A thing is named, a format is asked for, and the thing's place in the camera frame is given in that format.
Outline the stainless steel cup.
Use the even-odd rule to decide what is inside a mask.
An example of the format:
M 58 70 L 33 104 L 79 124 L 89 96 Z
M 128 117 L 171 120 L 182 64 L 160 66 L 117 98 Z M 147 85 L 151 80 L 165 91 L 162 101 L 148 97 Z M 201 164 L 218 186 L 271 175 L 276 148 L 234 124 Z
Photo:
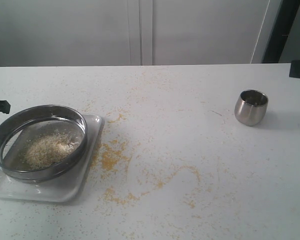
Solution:
M 246 126 L 259 124 L 268 107 L 269 99 L 261 91 L 247 89 L 240 93 L 234 107 L 235 118 Z

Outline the round steel mesh sieve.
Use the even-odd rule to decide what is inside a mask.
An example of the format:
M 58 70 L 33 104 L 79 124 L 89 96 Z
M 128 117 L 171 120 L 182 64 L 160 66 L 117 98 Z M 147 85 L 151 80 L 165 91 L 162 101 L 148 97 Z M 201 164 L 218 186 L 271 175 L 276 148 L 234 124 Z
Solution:
M 38 170 L 17 169 L 19 151 L 27 140 L 41 134 L 71 133 L 80 135 L 82 142 L 64 160 Z M 88 124 L 78 111 L 61 105 L 39 105 L 22 110 L 0 125 L 0 169 L 22 182 L 44 182 L 72 169 L 81 159 L 88 145 Z

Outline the pile of sieved grains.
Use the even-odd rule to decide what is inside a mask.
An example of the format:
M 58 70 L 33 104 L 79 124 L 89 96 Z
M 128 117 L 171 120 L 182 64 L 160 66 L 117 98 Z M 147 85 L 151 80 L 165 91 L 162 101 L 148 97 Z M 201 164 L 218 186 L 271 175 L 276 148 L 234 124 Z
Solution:
M 41 134 L 26 141 L 17 155 L 16 167 L 22 171 L 47 168 L 63 161 L 81 142 L 81 135 L 70 132 Z

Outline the white cabinet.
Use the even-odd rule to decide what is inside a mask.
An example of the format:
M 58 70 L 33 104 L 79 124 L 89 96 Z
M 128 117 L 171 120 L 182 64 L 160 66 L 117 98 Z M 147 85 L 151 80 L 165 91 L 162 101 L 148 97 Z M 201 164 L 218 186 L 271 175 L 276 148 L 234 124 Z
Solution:
M 260 63 L 279 0 L 0 0 L 0 67 Z

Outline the white square tray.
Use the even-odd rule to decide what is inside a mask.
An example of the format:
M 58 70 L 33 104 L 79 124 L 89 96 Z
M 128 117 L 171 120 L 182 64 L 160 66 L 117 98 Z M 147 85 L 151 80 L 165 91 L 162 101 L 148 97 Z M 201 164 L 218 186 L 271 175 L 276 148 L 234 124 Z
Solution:
M 0 169 L 0 198 L 23 201 L 64 203 L 79 192 L 104 121 L 98 115 L 85 115 L 88 145 L 82 158 L 72 169 L 52 180 L 25 183 L 6 175 Z

